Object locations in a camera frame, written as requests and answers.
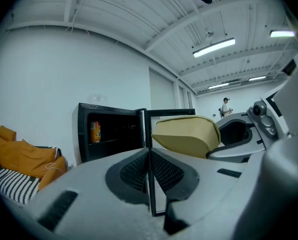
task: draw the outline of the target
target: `striped cushion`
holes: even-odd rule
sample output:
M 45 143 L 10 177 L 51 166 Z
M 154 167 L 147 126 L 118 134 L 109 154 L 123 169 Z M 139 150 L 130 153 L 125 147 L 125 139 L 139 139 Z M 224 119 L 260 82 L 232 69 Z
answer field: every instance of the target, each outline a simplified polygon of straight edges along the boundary
M 20 204 L 26 205 L 36 195 L 40 181 L 41 178 L 0 166 L 0 193 Z

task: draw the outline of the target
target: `beige cushion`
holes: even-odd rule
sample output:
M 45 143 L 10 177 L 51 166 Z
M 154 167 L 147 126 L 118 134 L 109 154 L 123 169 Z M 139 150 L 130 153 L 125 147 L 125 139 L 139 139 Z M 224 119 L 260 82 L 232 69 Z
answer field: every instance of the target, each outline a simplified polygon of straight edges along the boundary
M 161 120 L 151 136 L 167 150 L 205 159 L 221 143 L 217 125 L 199 115 Z

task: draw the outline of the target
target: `ceiling light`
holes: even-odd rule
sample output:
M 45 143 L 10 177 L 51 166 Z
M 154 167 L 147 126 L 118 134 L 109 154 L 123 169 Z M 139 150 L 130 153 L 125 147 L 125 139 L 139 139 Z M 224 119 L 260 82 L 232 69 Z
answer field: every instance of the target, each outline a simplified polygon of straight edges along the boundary
M 211 44 L 211 45 L 209 45 L 205 48 L 202 48 L 200 50 L 196 50 L 192 54 L 195 58 L 198 58 L 202 55 L 211 53 L 211 52 L 219 50 L 221 48 L 225 48 L 225 47 L 228 47 L 228 46 L 233 46 L 235 43 L 236 43 L 236 40 L 234 38 L 230 38 L 230 39 L 227 39 L 227 40 L 224 40 L 224 41 L 221 41 L 221 42 Z
M 214 88 L 218 88 L 218 87 L 223 87 L 223 86 L 228 86 L 228 85 L 229 85 L 229 83 L 226 82 L 226 83 L 223 83 L 223 84 L 218 84 L 218 85 L 210 86 L 210 87 L 208 87 L 208 89 L 210 90 L 210 89 L 214 89 Z
M 249 81 L 254 81 L 254 80 L 260 80 L 260 79 L 265 79 L 266 76 L 259 76 L 259 77 L 254 77 L 254 78 L 250 78 Z
M 288 30 L 272 30 L 270 32 L 271 38 L 285 38 L 285 37 L 294 37 L 295 32 Z

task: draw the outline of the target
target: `ceiling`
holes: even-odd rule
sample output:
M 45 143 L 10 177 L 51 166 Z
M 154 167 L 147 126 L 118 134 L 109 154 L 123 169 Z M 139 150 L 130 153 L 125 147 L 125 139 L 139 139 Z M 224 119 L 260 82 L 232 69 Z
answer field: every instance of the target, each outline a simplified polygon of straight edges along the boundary
M 18 0 L 7 29 L 29 26 L 73 27 L 113 38 L 199 95 L 216 84 L 247 85 L 250 77 L 283 79 L 281 70 L 298 52 L 295 38 L 270 38 L 271 30 L 290 29 L 279 0 Z M 213 36 L 206 37 L 207 31 Z M 194 51 L 229 38 L 235 45 L 194 58 Z

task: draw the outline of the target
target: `person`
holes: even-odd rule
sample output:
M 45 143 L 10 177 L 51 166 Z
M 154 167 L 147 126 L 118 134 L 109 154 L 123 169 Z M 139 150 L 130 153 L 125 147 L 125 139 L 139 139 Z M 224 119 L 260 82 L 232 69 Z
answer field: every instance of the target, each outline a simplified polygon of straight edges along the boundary
M 232 110 L 231 109 L 228 109 L 227 108 L 227 103 L 228 103 L 229 99 L 228 98 L 224 98 L 223 99 L 223 105 L 222 105 L 222 113 L 223 113 L 223 116 L 226 117 L 228 116 Z

